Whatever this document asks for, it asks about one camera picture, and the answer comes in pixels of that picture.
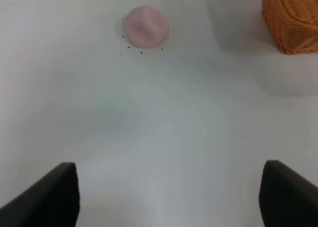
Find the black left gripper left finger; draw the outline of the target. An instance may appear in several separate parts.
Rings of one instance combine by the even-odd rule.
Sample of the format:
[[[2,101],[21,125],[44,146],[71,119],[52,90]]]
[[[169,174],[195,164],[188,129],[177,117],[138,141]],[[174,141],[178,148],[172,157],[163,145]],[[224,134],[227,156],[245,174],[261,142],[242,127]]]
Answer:
[[[76,164],[63,162],[0,209],[2,227],[74,227],[80,213]]]

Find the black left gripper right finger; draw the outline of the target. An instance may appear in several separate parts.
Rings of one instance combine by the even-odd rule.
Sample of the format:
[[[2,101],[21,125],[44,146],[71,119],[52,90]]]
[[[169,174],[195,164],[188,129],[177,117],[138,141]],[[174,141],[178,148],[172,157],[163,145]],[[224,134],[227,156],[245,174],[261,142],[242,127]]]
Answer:
[[[318,226],[318,187],[278,160],[264,165],[258,201],[266,227]]]

